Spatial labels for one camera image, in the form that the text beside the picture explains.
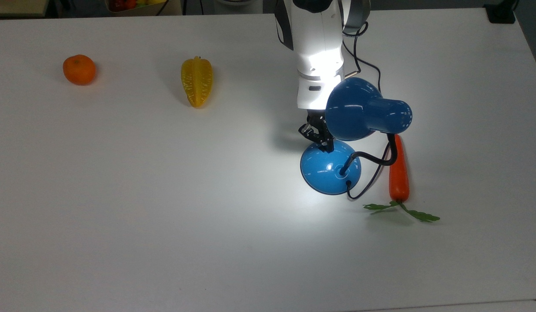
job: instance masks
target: lamp base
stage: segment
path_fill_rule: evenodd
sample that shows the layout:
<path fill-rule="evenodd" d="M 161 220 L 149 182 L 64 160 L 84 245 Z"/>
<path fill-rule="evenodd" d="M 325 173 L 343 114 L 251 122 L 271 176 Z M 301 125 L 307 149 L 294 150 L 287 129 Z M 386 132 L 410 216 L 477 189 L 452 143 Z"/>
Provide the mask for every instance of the lamp base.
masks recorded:
<path fill-rule="evenodd" d="M 313 189 L 323 194 L 337 195 L 347 191 L 347 181 L 351 188 L 361 177 L 361 162 L 356 158 L 345 174 L 339 174 L 345 162 L 355 152 L 348 144 L 335 140 L 333 152 L 326 152 L 317 143 L 311 144 L 302 154 L 301 173 Z"/>

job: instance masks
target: white table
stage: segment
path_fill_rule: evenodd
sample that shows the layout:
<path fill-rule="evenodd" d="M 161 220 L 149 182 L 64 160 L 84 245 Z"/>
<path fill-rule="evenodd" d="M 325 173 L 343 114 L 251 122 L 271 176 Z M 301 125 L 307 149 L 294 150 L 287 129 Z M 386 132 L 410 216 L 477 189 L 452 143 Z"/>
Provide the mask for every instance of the white table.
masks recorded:
<path fill-rule="evenodd" d="M 356 202 L 304 182 L 306 112 L 273 16 L 1 20 L 0 311 L 536 299 L 536 64 L 520 26 L 483 9 L 369 23 L 359 54 L 414 112 L 408 207 L 438 223 L 361 208 L 389 200 L 387 171 Z M 92 85 L 64 79 L 76 54 L 96 62 Z M 195 55 L 215 74 L 199 110 L 179 79 Z"/>

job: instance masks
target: green leaf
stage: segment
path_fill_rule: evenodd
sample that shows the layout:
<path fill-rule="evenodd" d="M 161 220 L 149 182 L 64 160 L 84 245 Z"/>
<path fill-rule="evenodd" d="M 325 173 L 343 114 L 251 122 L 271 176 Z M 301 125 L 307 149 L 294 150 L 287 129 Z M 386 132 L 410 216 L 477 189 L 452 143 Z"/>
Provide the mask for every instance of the green leaf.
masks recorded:
<path fill-rule="evenodd" d="M 392 207 L 392 206 L 368 204 L 368 205 L 364 205 L 364 207 L 365 207 L 365 209 L 369 209 L 371 211 L 380 211 L 381 209 L 389 208 L 389 207 Z"/>
<path fill-rule="evenodd" d="M 433 222 L 433 221 L 438 221 L 440 219 L 440 217 L 430 215 L 429 213 L 424 213 L 424 212 L 420 212 L 420 211 L 411 211 L 411 210 L 407 209 L 405 207 L 405 205 L 403 205 L 403 203 L 399 203 L 399 205 L 401 206 L 401 208 L 403 208 L 404 211 L 406 211 L 409 215 L 412 215 L 412 217 L 415 217 L 419 221 Z"/>
<path fill-rule="evenodd" d="M 387 208 L 380 209 L 379 211 L 374 211 L 374 212 L 371 213 L 370 215 L 375 215 L 376 213 L 385 212 L 385 211 L 390 211 L 390 209 L 388 210 Z"/>

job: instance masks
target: gray floor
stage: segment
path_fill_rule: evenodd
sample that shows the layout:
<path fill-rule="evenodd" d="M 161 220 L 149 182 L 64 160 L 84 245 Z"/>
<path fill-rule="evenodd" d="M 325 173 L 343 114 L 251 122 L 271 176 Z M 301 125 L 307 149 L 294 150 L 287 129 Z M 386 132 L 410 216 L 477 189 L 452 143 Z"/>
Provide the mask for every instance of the gray floor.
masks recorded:
<path fill-rule="evenodd" d="M 187 0 L 187 13 L 201 14 L 200 1 Z M 214 14 L 214 1 L 216 0 L 202 0 L 205 14 Z M 63 17 L 110 16 L 104 0 L 69 0 L 69 2 L 72 8 L 62 12 Z M 481 8 L 484 3 L 499 2 L 500 0 L 371 0 L 371 6 L 373 10 Z M 276 0 L 264 0 L 264 13 L 272 13 L 275 4 Z M 536 60 L 536 0 L 520 0 L 516 16 Z"/>

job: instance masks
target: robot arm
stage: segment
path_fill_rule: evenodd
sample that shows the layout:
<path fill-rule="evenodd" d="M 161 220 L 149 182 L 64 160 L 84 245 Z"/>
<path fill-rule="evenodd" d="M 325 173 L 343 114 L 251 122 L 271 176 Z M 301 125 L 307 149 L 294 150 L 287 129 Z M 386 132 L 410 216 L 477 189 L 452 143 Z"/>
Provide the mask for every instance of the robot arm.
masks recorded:
<path fill-rule="evenodd" d="M 298 108 L 307 109 L 299 132 L 333 150 L 325 124 L 329 94 L 343 81 L 342 33 L 355 33 L 365 22 L 369 0 L 285 0 L 276 6 L 284 45 L 297 57 Z"/>

